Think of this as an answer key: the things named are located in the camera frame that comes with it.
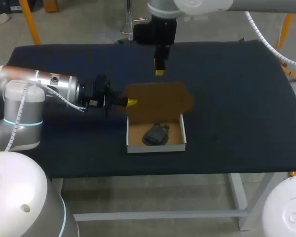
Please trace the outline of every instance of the concrete floor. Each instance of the concrete floor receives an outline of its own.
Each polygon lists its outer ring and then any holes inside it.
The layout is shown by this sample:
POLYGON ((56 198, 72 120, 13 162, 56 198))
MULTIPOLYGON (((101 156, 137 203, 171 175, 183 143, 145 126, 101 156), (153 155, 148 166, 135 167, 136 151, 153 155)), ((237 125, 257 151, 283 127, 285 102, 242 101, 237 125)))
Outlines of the concrete floor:
MULTIPOLYGON (((123 0, 62 0, 60 12, 46 14, 38 2, 33 13, 41 42, 113 43, 123 36, 123 0)), ((149 17, 146 0, 133 1, 134 19, 149 17)), ((0 65, 13 49, 33 44, 22 14, 0 26, 0 65)), ((279 34, 283 14, 254 14, 270 43, 279 34)), ((242 12, 178 20, 177 41, 234 41, 256 35, 242 12)), ((282 50, 296 60, 296 20, 282 50)), ((296 82, 292 82, 296 92, 296 82)), ((243 174, 248 198, 262 174, 243 174)), ((73 213, 234 208, 226 175, 166 175, 67 179, 63 197, 73 213)), ((233 218, 80 222, 81 237, 263 237, 261 223, 246 233, 233 218)))

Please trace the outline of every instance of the white cable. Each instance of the white cable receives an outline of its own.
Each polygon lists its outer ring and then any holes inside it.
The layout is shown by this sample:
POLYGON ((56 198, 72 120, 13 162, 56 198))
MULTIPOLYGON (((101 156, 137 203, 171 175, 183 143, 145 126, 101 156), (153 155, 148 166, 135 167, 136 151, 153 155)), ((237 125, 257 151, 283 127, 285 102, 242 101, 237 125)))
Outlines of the white cable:
POLYGON ((10 149, 12 147, 12 144, 13 144, 13 141, 15 139, 16 132, 17 132, 17 130, 19 128, 19 124, 20 124, 20 120, 21 120, 21 115, 22 115, 22 111, 23 111, 23 106, 24 106, 24 102, 25 102, 27 93, 28 93, 28 85, 25 84, 24 89, 23 89, 23 93, 22 93, 21 103, 20 103, 19 110, 18 110, 18 114, 16 116, 15 124, 14 124, 13 130, 12 130, 12 134, 10 136, 9 143, 6 146, 5 150, 4 150, 5 152, 10 151, 10 149))
POLYGON ((43 85, 43 84, 40 84, 40 86, 44 87, 45 89, 47 89, 49 92, 53 93, 54 95, 56 95, 58 98, 60 98, 62 101, 64 101, 67 105, 69 105, 70 107, 76 109, 76 110, 79 110, 81 112, 85 112, 86 108, 85 107, 79 107, 77 105, 74 105, 72 103, 70 103, 68 100, 66 100, 62 95, 60 95, 59 93, 57 93, 56 91, 54 91, 52 88, 46 86, 46 85, 43 85))
POLYGON ((283 56, 282 54, 280 54, 278 51, 276 51, 275 48, 273 48, 264 38, 264 36, 261 34, 261 32, 259 31, 259 29, 257 28, 255 22, 253 21, 250 12, 246 11, 246 16, 247 19, 249 21, 249 23, 251 24, 251 26, 253 27, 254 31, 256 32, 256 34, 258 35, 259 39, 262 41, 262 43, 279 59, 281 59, 283 62, 288 63, 288 64, 292 64, 296 67, 296 62, 283 56))

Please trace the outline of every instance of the open cardboard box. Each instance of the open cardboard box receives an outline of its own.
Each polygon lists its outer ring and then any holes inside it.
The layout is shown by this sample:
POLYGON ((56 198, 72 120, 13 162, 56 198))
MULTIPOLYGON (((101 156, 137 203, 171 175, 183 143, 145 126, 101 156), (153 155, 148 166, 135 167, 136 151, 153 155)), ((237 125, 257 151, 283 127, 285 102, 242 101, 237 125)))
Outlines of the open cardboard box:
POLYGON ((127 153, 182 152, 186 137, 183 112, 193 106, 193 97, 181 82, 143 83, 126 87, 123 96, 137 99, 137 104, 121 110, 127 116, 127 153), (146 146, 144 134, 155 123, 170 126, 166 145, 146 146))

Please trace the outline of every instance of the screw hole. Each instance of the screw hole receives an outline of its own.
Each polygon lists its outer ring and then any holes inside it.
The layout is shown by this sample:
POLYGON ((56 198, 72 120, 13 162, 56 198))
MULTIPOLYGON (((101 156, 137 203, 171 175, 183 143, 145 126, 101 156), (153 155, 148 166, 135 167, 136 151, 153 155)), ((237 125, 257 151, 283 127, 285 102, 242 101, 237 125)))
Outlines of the screw hole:
POLYGON ((21 206, 21 210, 24 211, 25 213, 29 213, 31 211, 30 207, 26 204, 23 204, 21 206))

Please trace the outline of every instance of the black cloth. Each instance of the black cloth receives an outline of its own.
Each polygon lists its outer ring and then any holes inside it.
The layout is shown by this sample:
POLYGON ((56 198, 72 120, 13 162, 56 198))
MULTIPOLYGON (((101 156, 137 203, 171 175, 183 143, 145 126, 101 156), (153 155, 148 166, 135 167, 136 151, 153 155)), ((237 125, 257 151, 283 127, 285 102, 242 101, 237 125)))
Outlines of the black cloth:
MULTIPOLYGON (((106 74, 112 87, 182 81, 194 96, 184 114, 186 151, 127 154, 126 116, 44 108, 40 145, 22 153, 51 178, 296 171, 296 96, 277 59, 259 42, 177 43, 163 77, 154 48, 42 45, 15 48, 8 65, 77 76, 106 74)), ((3 102, 0 99, 0 119, 3 102)))

